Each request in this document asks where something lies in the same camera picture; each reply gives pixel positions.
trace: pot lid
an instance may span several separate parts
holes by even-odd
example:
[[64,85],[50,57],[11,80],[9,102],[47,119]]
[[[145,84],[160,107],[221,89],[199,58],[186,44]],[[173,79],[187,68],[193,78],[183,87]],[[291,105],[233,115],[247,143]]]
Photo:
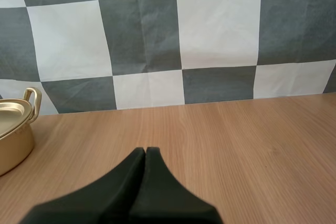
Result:
[[0,138],[28,120],[32,110],[32,105],[25,100],[0,100]]

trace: pot handle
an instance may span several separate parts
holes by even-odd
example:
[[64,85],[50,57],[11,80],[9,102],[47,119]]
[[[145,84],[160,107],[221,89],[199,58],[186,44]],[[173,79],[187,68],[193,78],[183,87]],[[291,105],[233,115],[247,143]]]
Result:
[[29,102],[30,95],[34,92],[35,99],[34,99],[34,107],[33,107],[33,113],[28,120],[28,123],[32,123],[35,121],[38,117],[38,113],[40,112],[41,107],[41,99],[42,99],[42,93],[37,88],[27,88],[25,91],[25,94],[23,95],[23,99]]

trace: gray and white checkered wall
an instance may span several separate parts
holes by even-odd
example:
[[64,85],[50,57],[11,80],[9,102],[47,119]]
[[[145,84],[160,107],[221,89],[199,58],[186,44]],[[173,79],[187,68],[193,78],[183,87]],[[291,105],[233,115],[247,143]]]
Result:
[[0,0],[0,95],[42,114],[336,91],[336,0]]

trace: gold pot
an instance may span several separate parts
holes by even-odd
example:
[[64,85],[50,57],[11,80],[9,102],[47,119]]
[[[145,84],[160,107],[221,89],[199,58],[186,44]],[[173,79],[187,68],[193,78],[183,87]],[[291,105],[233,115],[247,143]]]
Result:
[[[34,107],[29,103],[35,94]],[[23,99],[0,100],[0,175],[14,168],[34,148],[34,136],[30,123],[38,117],[41,92],[27,88]]]

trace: wood grain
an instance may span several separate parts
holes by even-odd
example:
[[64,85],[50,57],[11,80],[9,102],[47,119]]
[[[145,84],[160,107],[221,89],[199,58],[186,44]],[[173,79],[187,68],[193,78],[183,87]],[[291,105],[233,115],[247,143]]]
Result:
[[336,94],[40,116],[36,147],[0,177],[0,223],[93,182],[135,147],[226,224],[336,223]]

